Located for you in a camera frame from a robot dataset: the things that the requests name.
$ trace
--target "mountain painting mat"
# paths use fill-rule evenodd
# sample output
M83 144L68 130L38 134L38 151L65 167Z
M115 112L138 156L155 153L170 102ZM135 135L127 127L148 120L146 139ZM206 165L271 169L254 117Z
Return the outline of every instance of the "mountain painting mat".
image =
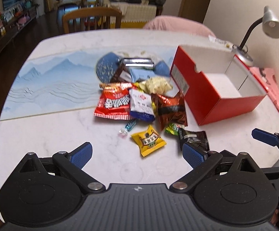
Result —
M170 67L176 49L170 46L107 47L26 61L8 93L0 120L95 107L103 79L96 75L100 62L114 67L121 56L113 53L123 51L125 56L132 57L134 52L147 52Z

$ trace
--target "red cardboard box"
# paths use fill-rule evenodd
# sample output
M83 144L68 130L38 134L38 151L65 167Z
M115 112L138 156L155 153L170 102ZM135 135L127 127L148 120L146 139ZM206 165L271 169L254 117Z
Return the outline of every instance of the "red cardboard box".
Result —
M250 112L267 94L246 65L227 49L179 46L171 76L198 125Z

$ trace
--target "desk lamp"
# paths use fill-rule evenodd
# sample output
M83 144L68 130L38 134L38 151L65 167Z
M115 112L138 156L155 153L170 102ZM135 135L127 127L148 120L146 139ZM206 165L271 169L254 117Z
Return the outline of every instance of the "desk lamp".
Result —
M240 46L237 45L233 46L232 51L240 58L241 61L243 61L248 66L252 66L253 59L247 54L247 51L243 50L243 47L246 41L248 40L248 37L250 36L251 32L253 31L253 29L261 23L262 23L262 30L267 36L275 39L279 38L279 19L268 6L265 6L264 16L258 19L257 21L255 21L249 27Z

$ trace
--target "wooden floor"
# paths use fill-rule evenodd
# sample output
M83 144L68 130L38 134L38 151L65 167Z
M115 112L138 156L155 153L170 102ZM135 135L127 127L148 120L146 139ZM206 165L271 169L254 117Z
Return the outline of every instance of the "wooden floor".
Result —
M14 45L10 43L0 54L0 113L13 80L33 49L40 41L62 34L62 13L59 26L55 11L33 20L17 35Z

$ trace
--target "lamp base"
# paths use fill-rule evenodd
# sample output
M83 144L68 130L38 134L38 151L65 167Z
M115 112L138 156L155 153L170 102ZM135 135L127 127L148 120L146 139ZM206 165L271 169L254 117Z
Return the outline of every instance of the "lamp base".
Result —
M232 51L237 57L247 66L252 67L253 66L253 59L250 57L248 53L246 53L244 50L240 49L237 46L233 46Z

